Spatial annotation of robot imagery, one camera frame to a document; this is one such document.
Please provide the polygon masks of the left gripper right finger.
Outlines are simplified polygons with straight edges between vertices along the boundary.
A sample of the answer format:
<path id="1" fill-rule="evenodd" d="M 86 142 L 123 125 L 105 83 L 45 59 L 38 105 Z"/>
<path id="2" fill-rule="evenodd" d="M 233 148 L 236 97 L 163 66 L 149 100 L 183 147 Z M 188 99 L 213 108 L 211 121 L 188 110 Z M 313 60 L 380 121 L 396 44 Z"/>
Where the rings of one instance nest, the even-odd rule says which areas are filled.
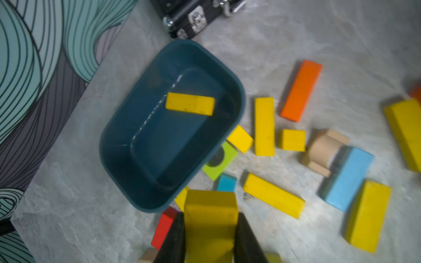
<path id="1" fill-rule="evenodd" d="M 268 263 L 245 215 L 239 213 L 234 242 L 235 263 Z"/>

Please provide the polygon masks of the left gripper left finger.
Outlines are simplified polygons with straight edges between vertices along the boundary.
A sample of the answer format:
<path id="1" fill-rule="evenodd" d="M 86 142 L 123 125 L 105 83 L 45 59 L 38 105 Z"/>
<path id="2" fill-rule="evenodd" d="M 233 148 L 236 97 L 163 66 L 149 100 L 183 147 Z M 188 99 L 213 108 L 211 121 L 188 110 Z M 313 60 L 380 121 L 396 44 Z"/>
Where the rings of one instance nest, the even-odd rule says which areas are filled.
<path id="1" fill-rule="evenodd" d="M 179 212 L 153 263 L 184 263 L 186 254 L 184 213 Z"/>

